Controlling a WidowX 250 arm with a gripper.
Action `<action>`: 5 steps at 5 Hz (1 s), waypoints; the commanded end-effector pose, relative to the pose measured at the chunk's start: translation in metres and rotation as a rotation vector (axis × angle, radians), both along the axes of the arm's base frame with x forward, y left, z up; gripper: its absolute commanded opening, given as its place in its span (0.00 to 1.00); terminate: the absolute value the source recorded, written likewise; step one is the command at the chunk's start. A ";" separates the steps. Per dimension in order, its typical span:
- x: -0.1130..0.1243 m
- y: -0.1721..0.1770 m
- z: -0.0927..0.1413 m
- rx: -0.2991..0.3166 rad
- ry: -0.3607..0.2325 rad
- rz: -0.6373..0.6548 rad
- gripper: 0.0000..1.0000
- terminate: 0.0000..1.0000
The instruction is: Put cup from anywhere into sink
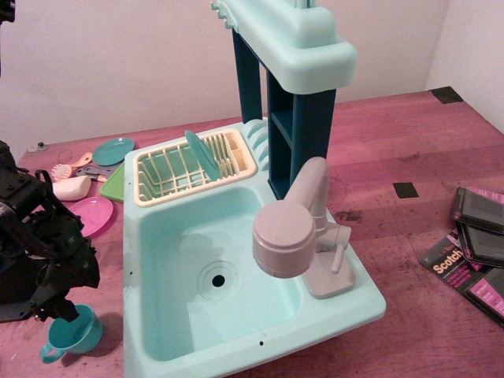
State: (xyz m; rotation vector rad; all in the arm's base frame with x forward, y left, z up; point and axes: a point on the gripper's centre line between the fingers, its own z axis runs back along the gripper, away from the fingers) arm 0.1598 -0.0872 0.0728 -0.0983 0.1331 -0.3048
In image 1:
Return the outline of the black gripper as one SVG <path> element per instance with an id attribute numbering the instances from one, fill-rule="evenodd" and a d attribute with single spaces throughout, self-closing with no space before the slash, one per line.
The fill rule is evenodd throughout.
<path id="1" fill-rule="evenodd" d="M 53 319 L 73 322 L 79 313 L 66 295 L 76 287 L 96 288 L 100 282 L 96 249 L 82 233 L 81 218 L 58 200 L 47 199 L 41 209 L 28 216 L 24 226 L 28 232 L 23 237 L 24 249 L 46 261 L 28 308 L 49 311 Z"/>

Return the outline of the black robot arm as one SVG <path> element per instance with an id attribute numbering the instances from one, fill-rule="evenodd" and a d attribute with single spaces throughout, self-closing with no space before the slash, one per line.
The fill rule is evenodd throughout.
<path id="1" fill-rule="evenodd" d="M 66 298 L 74 287 L 98 287 L 96 249 L 80 217 L 54 194 L 48 172 L 17 166 L 1 144 L 1 321 L 78 317 Z"/>

